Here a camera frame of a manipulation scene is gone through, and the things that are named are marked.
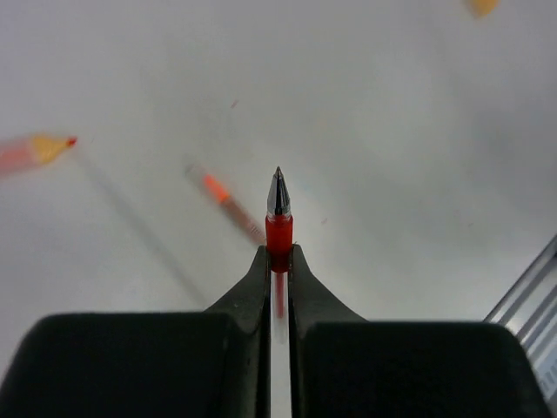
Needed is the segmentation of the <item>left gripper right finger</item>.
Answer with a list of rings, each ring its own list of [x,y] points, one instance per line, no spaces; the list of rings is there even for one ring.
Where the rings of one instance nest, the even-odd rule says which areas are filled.
[[[312,273],[288,272],[296,417],[548,417],[527,355],[485,321],[366,320]]]

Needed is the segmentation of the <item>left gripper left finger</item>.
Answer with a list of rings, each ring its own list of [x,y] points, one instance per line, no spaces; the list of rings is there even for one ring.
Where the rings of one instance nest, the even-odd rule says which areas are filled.
[[[1,385],[4,417],[266,417],[270,267],[203,311],[61,313],[22,339]]]

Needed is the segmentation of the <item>red grip clear pen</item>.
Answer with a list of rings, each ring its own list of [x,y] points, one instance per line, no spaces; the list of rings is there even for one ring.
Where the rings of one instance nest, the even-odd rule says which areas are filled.
[[[272,177],[265,217],[266,249],[271,262],[271,416],[292,415],[288,317],[288,261],[293,217],[284,174]]]

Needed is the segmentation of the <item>orange grip clear pen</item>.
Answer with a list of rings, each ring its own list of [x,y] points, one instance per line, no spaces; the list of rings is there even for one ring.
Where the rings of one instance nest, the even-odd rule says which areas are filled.
[[[266,237],[262,226],[234,198],[226,186],[203,167],[188,164],[185,176],[225,214],[254,245],[264,246]]]

